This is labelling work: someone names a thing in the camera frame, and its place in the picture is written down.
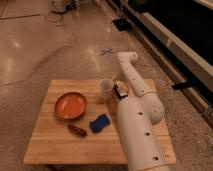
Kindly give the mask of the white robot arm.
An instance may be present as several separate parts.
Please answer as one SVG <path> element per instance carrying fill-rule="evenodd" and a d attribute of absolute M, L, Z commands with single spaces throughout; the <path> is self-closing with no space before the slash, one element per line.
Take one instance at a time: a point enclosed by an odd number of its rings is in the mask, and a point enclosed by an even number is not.
<path fill-rule="evenodd" d="M 136 52 L 117 54 L 123 75 L 132 94 L 117 107 L 117 121 L 129 171 L 170 171 L 153 130 L 165 113 L 157 93 L 136 71 Z"/>

